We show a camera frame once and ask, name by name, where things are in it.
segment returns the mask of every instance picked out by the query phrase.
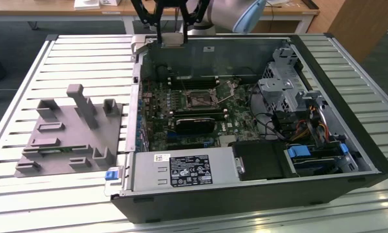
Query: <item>wooden cabinet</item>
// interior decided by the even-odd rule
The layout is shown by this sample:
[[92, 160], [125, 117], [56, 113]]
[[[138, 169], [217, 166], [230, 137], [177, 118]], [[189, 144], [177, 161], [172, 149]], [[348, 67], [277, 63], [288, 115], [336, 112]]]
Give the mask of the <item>wooden cabinet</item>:
[[320, 13], [308, 33], [332, 33], [357, 62], [388, 30], [388, 0], [313, 0]]

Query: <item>wooden desk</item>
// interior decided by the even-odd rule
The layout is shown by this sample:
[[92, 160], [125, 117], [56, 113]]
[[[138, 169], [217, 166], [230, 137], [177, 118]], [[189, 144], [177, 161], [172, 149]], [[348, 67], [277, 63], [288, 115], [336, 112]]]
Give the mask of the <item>wooden desk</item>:
[[[101, 6], [100, 9], [74, 11], [74, 0], [0, 0], [0, 21], [98, 21], [120, 20], [128, 34], [134, 34], [133, 21], [138, 21], [129, 0], [118, 6]], [[292, 6], [266, 7], [260, 20], [298, 21], [294, 32], [304, 33], [319, 10], [311, 10], [301, 0], [292, 0]], [[153, 11], [153, 0], [144, 1], [146, 9]], [[162, 20], [173, 20], [173, 9], [165, 9]]]

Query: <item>slotted aluminum surface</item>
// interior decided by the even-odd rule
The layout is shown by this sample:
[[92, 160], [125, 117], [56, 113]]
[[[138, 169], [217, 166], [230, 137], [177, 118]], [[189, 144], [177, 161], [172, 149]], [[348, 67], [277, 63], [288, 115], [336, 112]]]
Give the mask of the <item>slotted aluminum surface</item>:
[[[301, 39], [388, 158], [388, 97], [336, 41], [323, 35], [301, 35]], [[0, 232], [388, 232], [388, 180], [317, 206], [134, 225], [104, 196], [104, 172], [13, 178], [40, 98], [72, 104], [64, 88], [81, 83], [93, 103], [105, 97], [128, 103], [129, 42], [126, 35], [86, 35], [60, 36], [44, 44], [0, 123]], [[121, 152], [126, 128], [120, 138]]]

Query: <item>power supply label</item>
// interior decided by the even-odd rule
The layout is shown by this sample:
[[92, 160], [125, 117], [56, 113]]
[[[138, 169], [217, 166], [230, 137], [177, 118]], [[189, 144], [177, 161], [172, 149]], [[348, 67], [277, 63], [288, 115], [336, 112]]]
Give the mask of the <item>power supply label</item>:
[[170, 157], [169, 168], [173, 187], [213, 183], [208, 155]]

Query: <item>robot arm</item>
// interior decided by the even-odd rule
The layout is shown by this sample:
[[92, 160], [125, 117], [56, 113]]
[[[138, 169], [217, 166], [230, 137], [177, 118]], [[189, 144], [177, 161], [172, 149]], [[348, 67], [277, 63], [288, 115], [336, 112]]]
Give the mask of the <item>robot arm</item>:
[[193, 12], [188, 12], [186, 1], [188, 0], [154, 0], [154, 11], [153, 14], [148, 12], [141, 0], [130, 0], [134, 7], [136, 13], [142, 21], [156, 27], [157, 42], [162, 42], [161, 38], [161, 15], [164, 8], [178, 7], [181, 16], [184, 19], [184, 43], [188, 41], [186, 31], [188, 26], [194, 23], [200, 23], [205, 14], [205, 10], [209, 4], [209, 0], [198, 0]]
[[249, 33], [258, 21], [265, 5], [265, 0], [154, 0], [152, 14], [145, 9], [142, 0], [130, 0], [130, 2], [142, 23], [156, 27], [158, 43], [162, 43], [160, 22], [164, 8], [180, 8], [184, 20], [184, 43], [186, 43], [188, 26], [198, 24], [202, 19], [209, 24], [236, 33]]

